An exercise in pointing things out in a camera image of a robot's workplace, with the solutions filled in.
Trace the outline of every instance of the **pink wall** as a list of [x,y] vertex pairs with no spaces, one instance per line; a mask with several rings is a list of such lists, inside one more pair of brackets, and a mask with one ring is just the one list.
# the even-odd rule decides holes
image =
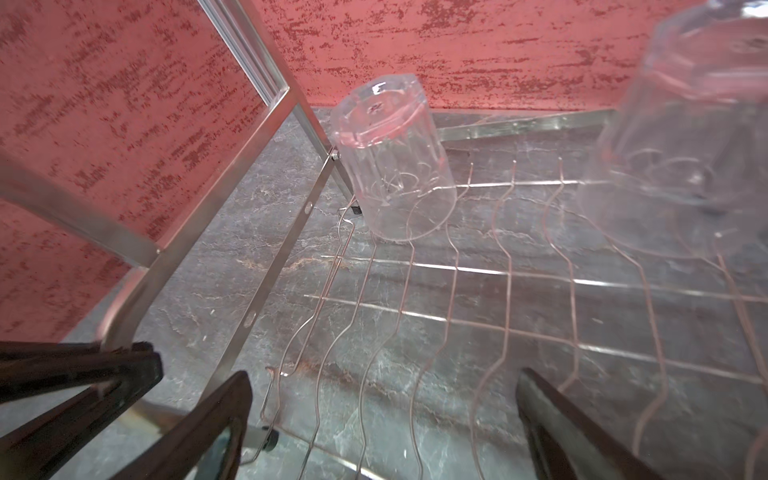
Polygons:
[[[534,109],[613,105],[691,3],[253,1],[313,104],[411,71],[433,107]],[[195,0],[0,2],[0,146],[137,232],[158,238],[261,108]],[[0,339],[61,339],[126,271],[0,202]]]
[[307,91],[413,72],[436,108],[614,105],[653,25],[703,0],[252,0]]

